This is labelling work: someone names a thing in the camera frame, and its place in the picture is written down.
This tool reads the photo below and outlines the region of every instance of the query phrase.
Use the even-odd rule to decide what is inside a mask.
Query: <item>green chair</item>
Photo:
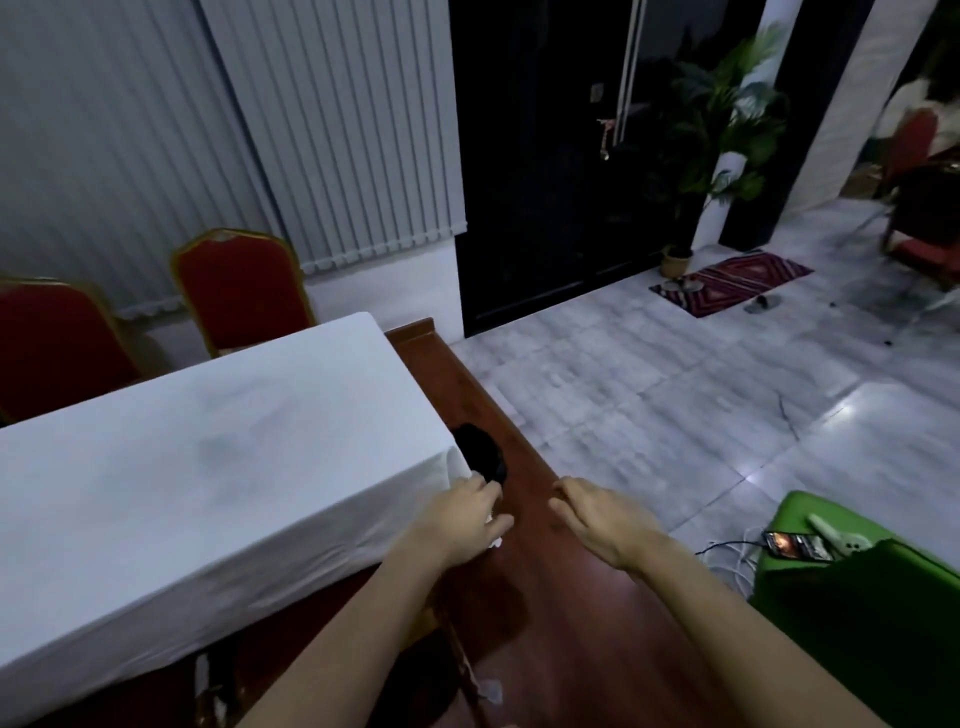
[[[769,530],[815,513],[874,547],[831,564],[765,552],[750,603],[894,728],[960,724],[960,575],[876,523],[794,491]]]

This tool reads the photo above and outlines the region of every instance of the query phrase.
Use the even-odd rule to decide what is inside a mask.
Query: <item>door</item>
[[[663,215],[640,199],[643,154],[618,155],[611,130],[604,158],[601,120],[617,115],[623,77],[632,114],[626,140],[652,148],[655,135],[639,120],[651,90],[674,61],[718,59],[733,48],[756,29],[762,7],[763,0],[451,0],[467,335],[659,262]],[[639,63],[625,74],[632,15],[631,62]]]
[[[450,3],[467,333],[582,287],[630,0]]]

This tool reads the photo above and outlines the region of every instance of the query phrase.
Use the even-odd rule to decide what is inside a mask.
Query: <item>phone screen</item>
[[[763,540],[770,553],[780,559],[833,561],[823,537],[814,533],[767,531],[763,534]]]

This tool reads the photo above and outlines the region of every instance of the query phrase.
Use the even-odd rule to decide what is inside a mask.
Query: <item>marble floor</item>
[[[879,254],[882,218],[854,232],[877,212],[837,200],[780,225],[766,249],[815,273],[762,313],[695,319],[648,271],[453,350],[557,473],[640,497],[689,546],[802,489],[960,567],[960,311],[905,326],[939,294]]]

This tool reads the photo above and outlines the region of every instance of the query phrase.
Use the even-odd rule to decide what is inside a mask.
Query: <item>doormat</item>
[[[727,258],[686,276],[686,280],[703,284],[699,291],[666,291],[662,283],[650,290],[702,319],[811,273],[811,268],[793,260],[759,251]]]

